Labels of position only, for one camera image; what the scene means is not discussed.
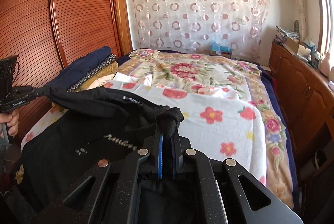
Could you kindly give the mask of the person's left hand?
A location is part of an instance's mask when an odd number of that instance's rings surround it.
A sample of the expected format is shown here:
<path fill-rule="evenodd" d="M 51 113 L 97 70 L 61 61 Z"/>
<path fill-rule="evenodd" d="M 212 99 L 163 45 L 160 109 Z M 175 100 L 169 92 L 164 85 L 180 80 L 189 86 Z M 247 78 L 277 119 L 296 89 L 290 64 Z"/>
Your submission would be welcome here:
<path fill-rule="evenodd" d="M 19 112 L 13 110 L 11 114 L 0 113 L 0 124 L 6 124 L 9 127 L 8 134 L 15 137 L 19 128 Z"/>

